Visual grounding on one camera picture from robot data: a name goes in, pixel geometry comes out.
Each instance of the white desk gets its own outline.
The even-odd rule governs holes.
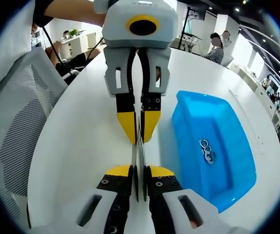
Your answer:
[[[266,110],[238,75],[207,59],[173,49],[169,70],[171,78],[167,95],[162,97],[161,118],[152,139],[145,144],[148,164],[168,167],[180,179],[171,124],[179,90],[229,101],[248,137],[257,181],[220,216],[230,225],[255,229],[280,197],[280,144]],[[66,89],[41,132],[28,183],[32,226],[50,222],[65,202],[87,187],[96,187],[107,169],[131,163],[132,146],[117,120],[116,102],[109,97],[103,77],[105,71],[101,53]],[[136,57],[132,75],[138,110],[141,74]],[[131,199],[125,233],[154,233],[148,203]]]
[[[258,99],[262,102],[264,108],[267,110],[269,118],[276,128],[280,126],[280,114],[276,111],[277,106],[272,102],[262,85],[242,66],[232,63],[231,70],[236,72],[247,85],[253,90]]]

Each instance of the mesh chair back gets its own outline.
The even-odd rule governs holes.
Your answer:
[[[41,130],[66,89],[46,53],[18,59],[0,82],[0,198],[21,228],[28,228],[27,183]]]

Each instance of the robotic arm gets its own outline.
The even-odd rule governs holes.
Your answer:
[[[95,0],[94,4],[97,13],[107,13],[102,33],[107,44],[105,80],[109,93],[116,98],[117,116],[128,138],[143,148],[160,118],[161,96],[169,80],[167,66],[171,49],[168,46],[177,34],[177,14],[163,0]],[[143,70],[140,137],[131,78],[136,52]],[[121,88],[116,87],[116,70],[121,71]],[[161,75],[160,87],[156,87],[157,71]],[[218,210],[194,191],[183,190],[172,171],[142,164],[144,200],[148,195],[156,234],[249,233],[222,222]],[[134,167],[123,165],[110,169],[96,189],[88,189],[67,204],[55,222],[29,232],[123,234],[133,177],[138,180]]]
[[[137,122],[131,68],[138,52],[143,73],[141,137],[148,142],[168,85],[168,46],[177,34],[177,13],[163,0],[96,0],[94,5],[97,13],[107,13],[102,30],[107,44],[105,80],[110,95],[116,98],[118,120],[132,144],[136,143]],[[116,86],[116,70],[120,70],[121,88]]]

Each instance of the potted plant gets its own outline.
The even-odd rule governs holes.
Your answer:
[[[71,38],[75,37],[79,33],[79,30],[74,28],[72,31],[70,31],[69,35]]]

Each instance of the screw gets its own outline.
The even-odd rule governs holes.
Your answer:
[[[113,207],[113,210],[114,210],[114,211],[119,211],[119,210],[120,210],[120,206],[115,205],[115,206]]]

